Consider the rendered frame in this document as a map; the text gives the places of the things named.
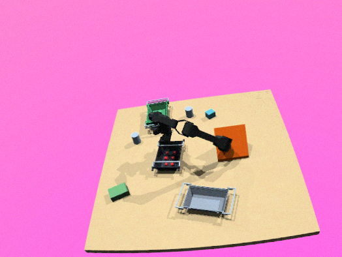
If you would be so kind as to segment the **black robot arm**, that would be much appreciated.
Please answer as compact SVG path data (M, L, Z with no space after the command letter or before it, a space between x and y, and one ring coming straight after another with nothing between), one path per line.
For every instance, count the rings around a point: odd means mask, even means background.
M156 126L153 128L154 135L158 135L160 133L163 134L163 131L162 129L160 129L160 126L165 127L167 125L175 129L176 132L180 134L178 130L176 129L178 122L186 121L184 119L179 120L179 121L175 119L171 119L167 115L163 115L161 112L158 112L158 111L151 112L148 114L148 116L149 116L149 120L151 120L154 125L160 124L159 126ZM199 137L199 138L205 139L207 141L212 142L213 145L215 147L218 147L220 151L226 151L226 152L228 152L228 149L230 148L230 144L232 143L232 139L226 136L218 136L218 135L212 136L211 134L208 134L206 132L199 130L199 128L190 121L186 121L182 130L182 133L180 135L186 136L186 137L192 137L192 138Z

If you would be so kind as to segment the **small green block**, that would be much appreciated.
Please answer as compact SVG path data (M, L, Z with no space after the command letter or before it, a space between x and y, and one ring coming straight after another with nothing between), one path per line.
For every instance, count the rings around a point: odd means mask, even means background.
M112 202L130 195L125 182L108 189L108 193L110 195Z

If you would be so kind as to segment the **grey cylinder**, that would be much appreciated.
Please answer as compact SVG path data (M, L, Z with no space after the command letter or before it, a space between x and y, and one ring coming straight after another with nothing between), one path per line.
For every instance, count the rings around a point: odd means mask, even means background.
M141 142L140 137L137 132L131 134L131 138L134 144L139 144Z
M193 108L191 106L187 106L185 108L185 113L188 118L193 117Z

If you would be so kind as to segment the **small blue cube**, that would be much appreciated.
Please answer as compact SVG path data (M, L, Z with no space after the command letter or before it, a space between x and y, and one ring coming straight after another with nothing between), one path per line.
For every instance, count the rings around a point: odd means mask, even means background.
M211 108L209 110L207 110L205 113L206 113L206 117L208 119L211 119L212 117L215 117L215 111L213 109L211 109Z

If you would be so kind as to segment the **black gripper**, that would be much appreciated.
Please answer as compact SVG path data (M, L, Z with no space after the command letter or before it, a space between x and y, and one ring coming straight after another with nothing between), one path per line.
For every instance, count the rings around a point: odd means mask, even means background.
M159 140L160 144L169 144L172 135L171 127L168 125L165 127L160 126L160 129L163 131L163 136L161 136Z

